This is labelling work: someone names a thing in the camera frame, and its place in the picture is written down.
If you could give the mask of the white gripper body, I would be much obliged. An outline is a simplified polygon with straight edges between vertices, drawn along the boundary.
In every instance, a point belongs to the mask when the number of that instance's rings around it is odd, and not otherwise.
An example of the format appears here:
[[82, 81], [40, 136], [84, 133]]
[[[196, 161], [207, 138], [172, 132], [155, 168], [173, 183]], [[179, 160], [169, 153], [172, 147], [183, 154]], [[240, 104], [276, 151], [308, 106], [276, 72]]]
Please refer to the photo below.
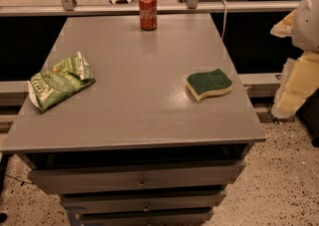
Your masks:
[[302, 0], [297, 7], [292, 43], [305, 52], [319, 52], [319, 0]]

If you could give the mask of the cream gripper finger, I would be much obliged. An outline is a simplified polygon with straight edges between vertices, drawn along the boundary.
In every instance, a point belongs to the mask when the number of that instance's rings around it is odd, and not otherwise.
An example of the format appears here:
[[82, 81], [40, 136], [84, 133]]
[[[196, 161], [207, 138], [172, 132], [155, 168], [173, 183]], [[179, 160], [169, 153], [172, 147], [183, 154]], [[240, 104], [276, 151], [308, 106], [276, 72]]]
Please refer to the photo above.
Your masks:
[[305, 52], [297, 60], [288, 58], [280, 78], [271, 113], [290, 118], [319, 89], [319, 54]]
[[279, 38], [290, 37], [292, 35], [293, 20], [296, 11], [291, 11], [281, 21], [275, 24], [270, 30], [270, 34]]

